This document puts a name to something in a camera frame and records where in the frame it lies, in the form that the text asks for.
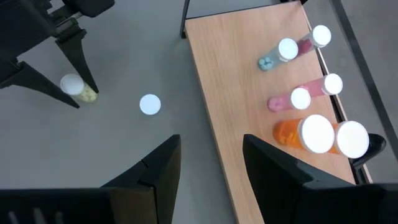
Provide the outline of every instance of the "white bottle cap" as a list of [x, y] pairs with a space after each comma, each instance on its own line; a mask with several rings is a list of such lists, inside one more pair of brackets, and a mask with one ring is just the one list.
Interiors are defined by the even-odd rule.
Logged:
[[77, 96], [84, 90], [85, 83], [79, 75], [68, 74], [62, 77], [60, 86], [64, 93]]
[[368, 132], [362, 124], [356, 121], [342, 122], [336, 130], [335, 146], [346, 157], [359, 158], [368, 150]]
[[307, 109], [311, 104], [310, 93], [304, 88], [296, 88], [290, 94], [290, 103], [295, 109]]
[[147, 94], [139, 101], [139, 107], [141, 111], [146, 115], [154, 115], [159, 110], [162, 104], [160, 103], [159, 97], [153, 94]]
[[278, 54], [281, 60], [289, 61], [294, 59], [299, 53], [296, 41], [290, 38], [282, 39], [278, 44]]
[[335, 141], [335, 130], [331, 123], [318, 114], [303, 119], [298, 126], [300, 141], [304, 148], [313, 153], [325, 153]]
[[331, 40], [331, 32], [327, 26], [318, 25], [312, 30], [312, 44], [317, 47], [324, 47]]
[[323, 78], [322, 90], [327, 95], [336, 95], [343, 90], [343, 81], [337, 74], [331, 73]]

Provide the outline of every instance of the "wooden board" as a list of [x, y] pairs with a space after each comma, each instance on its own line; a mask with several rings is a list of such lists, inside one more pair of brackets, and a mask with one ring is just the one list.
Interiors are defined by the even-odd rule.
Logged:
[[347, 158], [282, 147], [272, 138], [273, 125], [282, 119], [321, 114], [336, 122], [327, 96], [314, 99], [304, 111], [272, 113], [267, 109], [270, 96], [322, 77], [314, 51], [273, 71], [257, 68], [258, 58], [280, 39], [297, 40], [309, 32], [300, 2], [189, 19], [185, 25], [239, 223], [264, 223], [244, 165], [242, 143], [246, 133], [354, 183]]

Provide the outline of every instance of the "wooden shelf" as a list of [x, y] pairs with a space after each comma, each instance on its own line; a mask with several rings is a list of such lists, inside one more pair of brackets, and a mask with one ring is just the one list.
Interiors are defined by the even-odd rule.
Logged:
[[304, 162], [354, 183], [347, 158], [282, 147], [272, 137], [273, 125], [282, 119], [321, 114], [336, 122], [327, 96], [314, 99], [303, 111], [272, 113], [267, 109], [270, 96], [323, 75], [315, 51], [273, 71], [262, 72], [257, 68], [258, 58], [280, 39], [297, 40], [309, 32], [299, 1], [189, 19], [185, 25], [238, 222], [264, 223], [246, 173], [242, 152], [244, 134], [253, 134]]

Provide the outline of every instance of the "white cap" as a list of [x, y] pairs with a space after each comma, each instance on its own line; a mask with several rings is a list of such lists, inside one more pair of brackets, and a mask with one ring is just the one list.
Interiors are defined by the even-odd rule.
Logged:
[[303, 119], [299, 126], [300, 141], [304, 148], [313, 153], [325, 153], [335, 141], [335, 130], [331, 123], [318, 114]]
[[296, 88], [290, 94], [290, 103], [295, 109], [307, 109], [311, 104], [310, 93], [304, 88]]
[[289, 61], [294, 59], [299, 53], [299, 47], [296, 41], [290, 38], [282, 39], [278, 44], [278, 54], [280, 59], [284, 61]]
[[368, 150], [368, 132], [362, 124], [356, 121], [342, 122], [336, 130], [335, 146], [346, 157], [359, 158]]
[[331, 40], [331, 32], [327, 26], [318, 25], [312, 30], [312, 44], [317, 47], [324, 47]]
[[331, 73], [323, 78], [322, 90], [327, 95], [339, 94], [343, 89], [343, 81], [337, 74]]
[[159, 97], [153, 94], [147, 94], [139, 101], [139, 107], [141, 111], [146, 115], [154, 115], [159, 110], [162, 104], [160, 103]]
[[61, 90], [72, 96], [79, 95], [85, 88], [85, 83], [79, 75], [68, 74], [61, 79]]

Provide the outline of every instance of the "gray surface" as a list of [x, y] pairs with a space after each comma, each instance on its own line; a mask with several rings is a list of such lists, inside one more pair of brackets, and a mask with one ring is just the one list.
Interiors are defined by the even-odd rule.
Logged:
[[[398, 130], [398, 104], [395, 87], [398, 78], [394, 68], [398, 45], [395, 10], [396, 1], [343, 0], [359, 45], [381, 93], [395, 130]], [[322, 49], [329, 71], [341, 76], [344, 83], [340, 94], [348, 119], [363, 124], [368, 132], [386, 137], [368, 89], [359, 72], [340, 25], [329, 1], [308, 1], [305, 10], [312, 26], [327, 25], [333, 34], [331, 43]], [[398, 182], [398, 162], [387, 143], [386, 149], [367, 162], [373, 181]]]
[[[59, 6], [59, 1], [52, 1]], [[192, 1], [190, 16], [263, 1]], [[234, 223], [234, 214], [187, 40], [178, 31], [183, 0], [128, 1], [82, 17], [98, 101], [76, 110], [12, 86], [1, 90], [0, 188], [99, 187], [172, 134], [182, 135], [174, 223]], [[53, 39], [20, 57], [54, 83], [75, 73]], [[162, 100], [155, 116], [141, 96]]]

